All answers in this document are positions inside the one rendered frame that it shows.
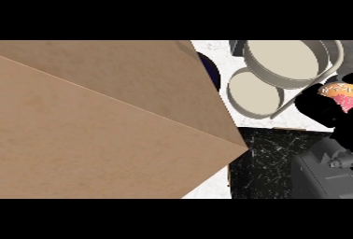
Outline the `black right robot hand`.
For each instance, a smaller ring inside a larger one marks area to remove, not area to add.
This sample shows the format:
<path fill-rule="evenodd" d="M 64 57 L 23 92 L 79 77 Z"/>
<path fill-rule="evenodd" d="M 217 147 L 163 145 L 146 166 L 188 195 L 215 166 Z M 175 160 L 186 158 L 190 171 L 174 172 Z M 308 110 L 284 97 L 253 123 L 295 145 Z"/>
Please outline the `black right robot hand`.
<path fill-rule="evenodd" d="M 323 84 L 317 83 L 310 86 L 295 97 L 295 107 L 302 115 L 326 128 L 333 129 L 330 137 L 344 148 L 353 151 L 353 108 L 342 112 L 333 99 L 318 94 L 320 87 L 332 82 L 353 84 L 353 73 L 347 74 L 341 80 L 330 77 Z"/>

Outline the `pink cupcake with orange frosting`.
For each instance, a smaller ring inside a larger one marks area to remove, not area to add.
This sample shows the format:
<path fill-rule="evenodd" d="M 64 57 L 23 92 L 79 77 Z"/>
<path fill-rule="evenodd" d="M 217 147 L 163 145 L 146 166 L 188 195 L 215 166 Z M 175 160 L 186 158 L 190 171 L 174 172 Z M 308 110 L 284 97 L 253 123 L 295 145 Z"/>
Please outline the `pink cupcake with orange frosting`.
<path fill-rule="evenodd" d="M 332 82 L 320 87 L 318 94 L 333 99 L 342 108 L 342 112 L 353 108 L 353 84 Z"/>

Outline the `grey tiered basket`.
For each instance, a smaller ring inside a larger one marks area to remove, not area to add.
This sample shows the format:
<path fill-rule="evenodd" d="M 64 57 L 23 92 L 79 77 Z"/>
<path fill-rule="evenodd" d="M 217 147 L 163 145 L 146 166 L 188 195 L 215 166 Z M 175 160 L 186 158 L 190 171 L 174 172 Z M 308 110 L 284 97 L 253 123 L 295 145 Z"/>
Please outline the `grey tiered basket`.
<path fill-rule="evenodd" d="M 342 65 L 342 42 L 333 40 L 336 57 L 320 40 L 230 40 L 230 53 L 245 66 L 228 79 L 228 102 L 242 116 L 273 119 L 292 105 L 283 91 L 320 83 Z"/>

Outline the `black marble tray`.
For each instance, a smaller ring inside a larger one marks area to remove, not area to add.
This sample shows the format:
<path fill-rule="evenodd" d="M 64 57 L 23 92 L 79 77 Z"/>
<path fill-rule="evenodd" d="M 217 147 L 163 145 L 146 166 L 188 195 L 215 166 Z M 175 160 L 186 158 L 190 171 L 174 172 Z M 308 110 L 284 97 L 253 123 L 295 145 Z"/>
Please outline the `black marble tray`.
<path fill-rule="evenodd" d="M 228 164 L 233 199 L 292 197 L 290 158 L 329 132 L 239 127 L 248 151 Z"/>

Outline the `dark blue round object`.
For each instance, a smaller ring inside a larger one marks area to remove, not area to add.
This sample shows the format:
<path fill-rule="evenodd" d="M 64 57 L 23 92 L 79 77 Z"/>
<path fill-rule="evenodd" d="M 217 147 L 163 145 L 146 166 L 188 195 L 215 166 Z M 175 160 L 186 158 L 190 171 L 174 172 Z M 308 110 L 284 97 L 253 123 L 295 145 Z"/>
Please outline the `dark blue round object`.
<path fill-rule="evenodd" d="M 197 57 L 200 59 L 203 68 L 206 70 L 208 76 L 212 80 L 215 89 L 219 90 L 219 73 L 218 73 L 218 68 L 214 64 L 214 62 L 211 61 L 211 59 L 199 52 L 197 53 Z"/>

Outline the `brown wooden cabinet door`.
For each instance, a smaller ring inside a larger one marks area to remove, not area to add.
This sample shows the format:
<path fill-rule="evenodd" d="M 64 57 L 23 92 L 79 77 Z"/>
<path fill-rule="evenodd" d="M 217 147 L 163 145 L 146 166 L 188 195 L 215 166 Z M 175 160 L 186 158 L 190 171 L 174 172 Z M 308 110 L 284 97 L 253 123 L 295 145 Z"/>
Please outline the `brown wooden cabinet door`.
<path fill-rule="evenodd" d="M 0 40 L 0 198 L 180 198 L 245 150 L 188 41 Z"/>

